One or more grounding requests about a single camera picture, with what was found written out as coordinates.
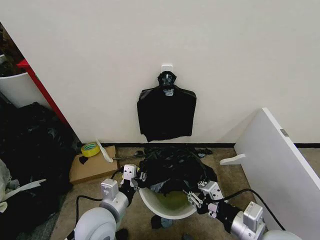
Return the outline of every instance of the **red frame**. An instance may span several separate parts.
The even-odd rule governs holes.
[[[38,79],[36,73],[33,71],[29,63],[26,59],[23,59],[21,62],[17,64],[18,68],[25,69],[26,72],[29,74],[31,79],[33,80],[34,84],[37,86],[37,88],[40,90],[46,101],[51,106],[52,110],[55,112],[55,114],[58,116],[60,121],[64,123],[65,125],[69,125],[68,121],[66,120],[65,116],[62,114],[58,106],[56,105],[55,101],[52,99],[48,91],[46,90],[45,86],[41,83],[41,81]]]

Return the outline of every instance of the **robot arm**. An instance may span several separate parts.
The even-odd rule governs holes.
[[[117,226],[131,204],[134,193],[139,189],[137,181],[137,166],[127,164],[123,169],[121,187],[118,182],[107,178],[101,183],[102,201],[99,207],[86,211],[79,219],[74,229],[75,240],[113,240]],[[67,240],[73,239],[70,234]]]
[[[117,226],[131,204],[134,193],[143,186],[146,174],[139,173],[137,166],[127,164],[123,169],[123,180],[118,187],[116,180],[107,178],[101,183],[103,200],[99,207],[85,212],[75,229],[75,240],[113,240]],[[224,198],[217,182],[201,181],[198,183],[200,194],[187,193],[188,201],[199,214],[207,213],[212,219],[223,223],[224,229],[239,240],[301,240],[291,232],[272,230],[264,234],[263,208],[250,202],[244,211],[232,206]]]
[[[239,240],[301,240],[291,232],[271,230],[264,234],[266,224],[263,222],[263,208],[251,201],[244,211],[232,206],[223,199],[217,182],[201,181],[198,183],[201,193],[187,194],[188,201],[199,214],[208,213],[210,218],[218,219],[224,229]]]

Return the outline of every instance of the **cardboard box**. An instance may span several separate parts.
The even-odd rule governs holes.
[[[115,146],[105,147],[104,149],[110,158],[116,156]],[[113,162],[106,161],[101,152],[95,156],[89,157],[84,164],[79,161],[79,158],[82,156],[82,154],[75,156],[72,162],[69,173],[70,183],[72,184],[79,184],[92,179],[109,176],[118,170],[118,162],[116,160]]]

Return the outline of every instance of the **baseboard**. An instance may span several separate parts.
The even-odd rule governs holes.
[[[320,143],[295,143],[294,145],[301,149],[320,149]]]
[[[157,148],[157,147],[189,147],[189,148],[233,148],[235,143],[101,143],[102,146],[115,146],[117,148]],[[295,143],[297,148],[320,148],[320,143]]]
[[[181,148],[233,148],[234,143],[101,143],[102,146],[115,146],[118,148],[157,148],[157,147],[181,147]]]

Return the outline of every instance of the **yellow tape roll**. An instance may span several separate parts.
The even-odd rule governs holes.
[[[83,156],[89,158],[94,155],[97,155],[100,152],[100,147],[97,145],[95,141],[89,142],[81,148],[81,152]]]

